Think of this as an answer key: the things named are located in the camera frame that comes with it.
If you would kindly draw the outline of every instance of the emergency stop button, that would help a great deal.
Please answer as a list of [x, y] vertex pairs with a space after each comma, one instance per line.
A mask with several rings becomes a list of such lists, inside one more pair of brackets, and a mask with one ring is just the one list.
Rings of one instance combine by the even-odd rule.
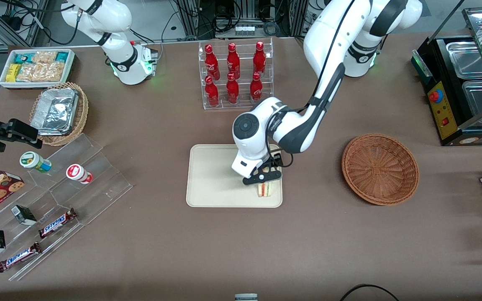
[[444, 92], [440, 89], [436, 89], [429, 93], [429, 100], [434, 103], [440, 103], [444, 97]]

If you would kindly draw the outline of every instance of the acrylic bottle rack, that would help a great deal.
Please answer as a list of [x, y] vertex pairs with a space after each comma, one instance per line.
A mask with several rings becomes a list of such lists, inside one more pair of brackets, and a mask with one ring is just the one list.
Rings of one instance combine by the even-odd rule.
[[[202, 88], [202, 100], [204, 109], [235, 109], [235, 108], [252, 108], [254, 103], [250, 99], [250, 83], [252, 81], [253, 74], [253, 62], [254, 53], [256, 52], [256, 42], [262, 41], [264, 43], [265, 53], [265, 73], [261, 78], [262, 81], [262, 98], [260, 101], [272, 97], [274, 95], [273, 87], [273, 40], [270, 38], [259, 39], [243, 39], [235, 40], [237, 54], [241, 59], [241, 77], [237, 80], [239, 84], [239, 101], [232, 105], [228, 101], [228, 93], [226, 91], [226, 83], [228, 82], [228, 65], [226, 58], [228, 57], [228, 43], [232, 41], [209, 41], [200, 42], [198, 51], [198, 63], [200, 67], [200, 85]], [[209, 105], [206, 98], [206, 82], [205, 77], [207, 74], [206, 69], [206, 53], [204, 52], [204, 46], [210, 44], [213, 46], [213, 53], [218, 60], [218, 69], [220, 71], [220, 79], [214, 81], [218, 88], [218, 101], [217, 107]]]
[[[0, 230], [5, 232], [6, 242], [6, 250], [0, 253], [0, 261], [29, 248], [34, 242], [39, 242], [43, 250], [31, 260], [13, 265], [1, 274], [2, 277], [10, 281], [21, 279], [132, 188], [120, 171], [105, 158], [101, 149], [85, 134], [79, 135], [48, 158], [52, 168], [47, 173], [29, 170], [22, 176], [26, 185], [0, 204]], [[94, 175], [92, 183], [84, 185], [66, 177], [66, 169], [73, 163], [82, 165]], [[11, 212], [16, 204], [29, 208], [37, 223], [32, 226], [19, 224]], [[74, 208], [78, 217], [40, 240], [38, 230], [70, 208]]]

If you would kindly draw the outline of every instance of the red button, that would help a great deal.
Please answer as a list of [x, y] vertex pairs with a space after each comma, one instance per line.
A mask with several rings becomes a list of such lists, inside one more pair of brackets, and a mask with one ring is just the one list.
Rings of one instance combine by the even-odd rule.
[[432, 102], [437, 101], [439, 97], [440, 97], [440, 95], [439, 95], [438, 92], [436, 92], [436, 91], [431, 92], [431, 93], [429, 94], [429, 100], [432, 101]]

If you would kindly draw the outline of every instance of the brown tablecloth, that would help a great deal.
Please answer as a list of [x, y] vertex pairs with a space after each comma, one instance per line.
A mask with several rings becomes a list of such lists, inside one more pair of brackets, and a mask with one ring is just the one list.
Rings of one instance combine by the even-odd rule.
[[[233, 143], [239, 112], [204, 111], [197, 43], [165, 45], [157, 76], [115, 78], [99, 47], [75, 48], [72, 79], [90, 101], [85, 133], [135, 185], [23, 280], [0, 274], [0, 300], [337, 300], [358, 283], [401, 300], [482, 300], [482, 147], [440, 147], [409, 60], [425, 34], [391, 35], [375, 66], [344, 80], [311, 148], [285, 170], [276, 209], [191, 208], [189, 150]], [[275, 95], [308, 100], [316, 75], [293, 38], [274, 39]], [[38, 91], [0, 91], [0, 120], [28, 120]], [[343, 180], [345, 145], [381, 132], [418, 161], [408, 202], [377, 207]], [[9, 143], [0, 169], [24, 173], [26, 145]], [[48, 156], [54, 147], [44, 147]], [[374, 289], [351, 300], [390, 300]]]

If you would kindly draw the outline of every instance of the coca-cola bottle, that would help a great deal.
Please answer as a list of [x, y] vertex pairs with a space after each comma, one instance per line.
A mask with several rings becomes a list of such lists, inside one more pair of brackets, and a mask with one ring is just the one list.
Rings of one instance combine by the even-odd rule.
[[208, 71], [208, 75], [213, 76], [214, 80], [220, 79], [220, 71], [218, 70], [218, 61], [217, 57], [213, 53], [213, 47], [210, 44], [207, 44], [204, 47], [206, 51], [206, 69]]
[[239, 77], [241, 77], [241, 63], [234, 43], [228, 44], [228, 58], [226, 62], [228, 63], [228, 72], [233, 73], [235, 78], [239, 79]]
[[213, 84], [213, 78], [211, 76], [206, 76], [206, 98], [210, 106], [218, 106], [218, 89], [215, 84]]
[[232, 105], [235, 105], [239, 97], [239, 84], [237, 84], [236, 77], [232, 72], [228, 74], [228, 82], [226, 83], [226, 90], [228, 91], [228, 101]]
[[254, 53], [254, 72], [259, 72], [260, 76], [264, 76], [265, 73], [265, 53], [264, 53], [264, 43], [259, 41], [256, 42], [256, 53]]
[[250, 83], [250, 100], [252, 103], [256, 103], [262, 99], [262, 87], [260, 73], [254, 72], [252, 75], [252, 82]]

